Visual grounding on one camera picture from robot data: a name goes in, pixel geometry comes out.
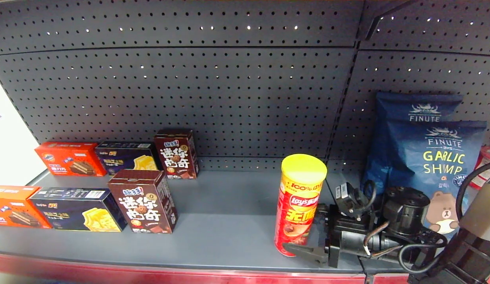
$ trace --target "blue snack bag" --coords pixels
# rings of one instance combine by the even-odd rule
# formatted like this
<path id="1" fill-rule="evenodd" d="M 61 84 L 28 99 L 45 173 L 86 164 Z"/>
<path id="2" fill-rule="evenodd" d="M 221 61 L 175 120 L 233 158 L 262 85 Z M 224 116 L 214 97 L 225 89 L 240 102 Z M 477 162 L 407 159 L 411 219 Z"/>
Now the blue snack bag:
<path id="1" fill-rule="evenodd" d="M 485 121 L 387 121 L 391 138 L 388 186 L 413 187 L 431 199 L 427 228 L 447 237 L 458 229 L 455 196 L 475 168 L 486 127 Z M 467 198 L 463 208 L 467 208 Z"/>
<path id="2" fill-rule="evenodd" d="M 382 194 L 387 186 L 387 176 L 391 170 L 389 153 L 390 137 L 387 120 L 397 119 L 414 122 L 446 121 L 463 100 L 462 95 L 418 95 L 378 92 L 376 103 L 377 118 L 370 153 L 362 177 L 361 187 L 368 179 L 376 185 L 377 194 Z"/>

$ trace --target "brown bear cartoon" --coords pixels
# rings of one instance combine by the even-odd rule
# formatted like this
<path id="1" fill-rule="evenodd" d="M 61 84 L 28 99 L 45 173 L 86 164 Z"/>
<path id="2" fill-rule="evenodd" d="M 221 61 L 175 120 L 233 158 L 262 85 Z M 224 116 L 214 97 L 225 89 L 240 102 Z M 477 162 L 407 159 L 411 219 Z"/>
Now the brown bear cartoon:
<path id="1" fill-rule="evenodd" d="M 440 234 L 448 234 L 457 229 L 459 224 L 454 196 L 441 191 L 435 192 L 427 209 L 426 220 L 431 223 L 429 228 Z"/>

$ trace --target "orange snack box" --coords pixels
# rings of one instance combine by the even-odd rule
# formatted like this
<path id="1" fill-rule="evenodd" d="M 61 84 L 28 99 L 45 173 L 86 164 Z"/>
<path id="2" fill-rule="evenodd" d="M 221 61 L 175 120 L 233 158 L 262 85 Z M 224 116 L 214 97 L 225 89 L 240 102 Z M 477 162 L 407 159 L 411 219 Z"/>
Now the orange snack box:
<path id="1" fill-rule="evenodd" d="M 50 223 L 29 200 L 40 187 L 0 185 L 0 225 L 50 229 Z"/>
<path id="2" fill-rule="evenodd" d="M 48 170 L 58 176 L 104 176 L 94 152 L 97 143 L 45 142 L 35 149 Z"/>

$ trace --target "dark blue snack box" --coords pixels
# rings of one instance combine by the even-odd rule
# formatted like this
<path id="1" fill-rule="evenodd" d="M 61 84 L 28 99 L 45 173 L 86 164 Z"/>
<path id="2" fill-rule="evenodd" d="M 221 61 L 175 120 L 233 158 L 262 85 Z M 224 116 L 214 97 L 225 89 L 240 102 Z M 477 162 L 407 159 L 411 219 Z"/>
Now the dark blue snack box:
<path id="1" fill-rule="evenodd" d="M 110 176 L 121 169 L 158 170 L 160 165 L 153 143 L 105 141 L 95 152 Z"/>
<path id="2" fill-rule="evenodd" d="M 127 225 L 109 189 L 42 187 L 29 199 L 57 230 L 122 232 Z"/>

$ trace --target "gray shelf surface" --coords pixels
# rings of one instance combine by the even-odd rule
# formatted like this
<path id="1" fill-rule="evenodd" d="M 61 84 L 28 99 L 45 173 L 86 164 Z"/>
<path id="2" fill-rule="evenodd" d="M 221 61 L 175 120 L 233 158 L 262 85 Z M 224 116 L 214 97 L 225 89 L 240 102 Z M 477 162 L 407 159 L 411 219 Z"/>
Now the gray shelf surface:
<path id="1" fill-rule="evenodd" d="M 106 187 L 108 179 L 47 174 L 36 185 L 97 188 Z M 357 183 L 358 177 L 328 174 L 321 202 L 332 202 L 327 185 L 334 188 L 345 180 Z M 100 233 L 0 226 L 0 253 L 133 266 L 361 273 L 362 266 L 352 255 L 343 254 L 335 269 L 284 257 L 276 250 L 273 236 L 279 182 L 279 171 L 203 171 L 197 180 L 169 181 L 180 212 L 173 234 L 135 234 L 130 228 L 122 233 Z M 308 244 L 323 244 L 324 239 L 318 220 Z M 394 272 L 390 263 L 376 265 L 366 271 Z"/>

